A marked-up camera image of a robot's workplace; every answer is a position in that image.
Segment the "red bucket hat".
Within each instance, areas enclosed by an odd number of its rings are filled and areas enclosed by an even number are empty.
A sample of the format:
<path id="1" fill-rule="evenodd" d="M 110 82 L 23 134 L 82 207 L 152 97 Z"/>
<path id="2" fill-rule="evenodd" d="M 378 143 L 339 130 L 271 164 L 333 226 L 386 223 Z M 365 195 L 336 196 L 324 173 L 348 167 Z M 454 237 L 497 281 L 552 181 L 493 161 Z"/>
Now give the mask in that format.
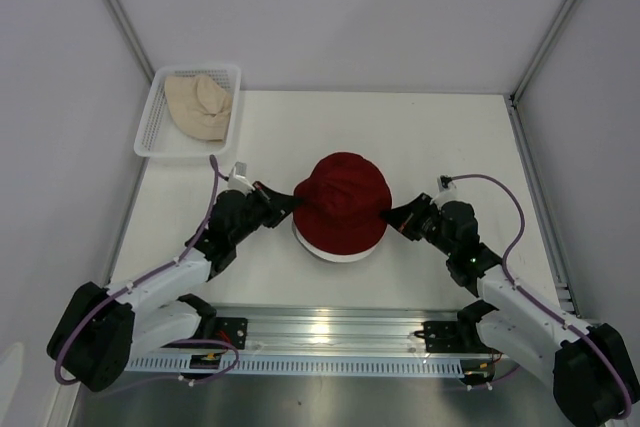
<path id="1" fill-rule="evenodd" d="M 294 189 L 304 203 L 293 221 L 356 226 L 381 222 L 392 205 L 391 190 L 375 164 L 350 152 L 336 152 L 320 160 L 310 176 Z"/>

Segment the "white bucket hat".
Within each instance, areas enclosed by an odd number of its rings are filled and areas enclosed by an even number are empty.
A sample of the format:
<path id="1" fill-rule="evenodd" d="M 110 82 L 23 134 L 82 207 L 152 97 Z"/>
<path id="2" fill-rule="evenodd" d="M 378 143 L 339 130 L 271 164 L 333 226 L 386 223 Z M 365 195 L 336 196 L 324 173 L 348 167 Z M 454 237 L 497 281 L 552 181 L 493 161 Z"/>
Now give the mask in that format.
<path id="1" fill-rule="evenodd" d="M 343 226 L 319 222 L 292 223 L 294 237 L 311 255 L 329 263 L 348 264 L 371 255 L 386 228 L 381 222 Z"/>

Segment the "beige bucket hat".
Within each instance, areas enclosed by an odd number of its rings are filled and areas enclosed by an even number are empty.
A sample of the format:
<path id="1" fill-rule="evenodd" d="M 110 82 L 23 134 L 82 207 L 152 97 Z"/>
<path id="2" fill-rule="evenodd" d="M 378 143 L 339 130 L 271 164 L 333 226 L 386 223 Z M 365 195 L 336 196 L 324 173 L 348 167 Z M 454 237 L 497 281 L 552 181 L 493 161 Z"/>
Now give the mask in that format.
<path id="1" fill-rule="evenodd" d="M 210 76 L 168 76 L 164 93 L 171 118 L 182 133 L 202 141 L 226 139 L 233 98 Z"/>

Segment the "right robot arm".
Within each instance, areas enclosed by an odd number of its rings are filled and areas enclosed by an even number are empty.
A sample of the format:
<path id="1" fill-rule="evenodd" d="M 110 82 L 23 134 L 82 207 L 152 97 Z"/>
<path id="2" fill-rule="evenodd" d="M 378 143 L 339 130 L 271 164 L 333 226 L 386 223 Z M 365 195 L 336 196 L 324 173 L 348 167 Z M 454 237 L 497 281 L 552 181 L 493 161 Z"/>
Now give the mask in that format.
<path id="1" fill-rule="evenodd" d="M 629 416 L 639 381 L 621 334 L 562 310 L 511 274 L 506 259 L 481 241 L 470 204 L 438 204 L 422 194 L 381 216 L 405 238 L 443 253 L 451 278 L 476 297 L 458 313 L 464 319 L 455 328 L 460 346 L 505 354 L 551 389 L 575 426 Z"/>

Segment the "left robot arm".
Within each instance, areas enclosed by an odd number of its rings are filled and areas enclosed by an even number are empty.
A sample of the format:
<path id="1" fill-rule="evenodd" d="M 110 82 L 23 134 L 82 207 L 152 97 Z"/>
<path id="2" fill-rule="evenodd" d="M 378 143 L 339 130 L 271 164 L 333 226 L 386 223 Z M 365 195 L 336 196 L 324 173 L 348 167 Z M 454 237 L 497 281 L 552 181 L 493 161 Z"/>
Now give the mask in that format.
<path id="1" fill-rule="evenodd" d="M 246 192 L 213 192 L 203 221 L 177 257 L 135 279 L 80 286 L 46 348 L 55 380 L 100 392 L 131 360 L 166 346 L 237 353 L 218 334 L 215 307 L 191 290 L 230 266 L 247 237 L 261 227 L 277 227 L 301 203 L 260 182 Z"/>

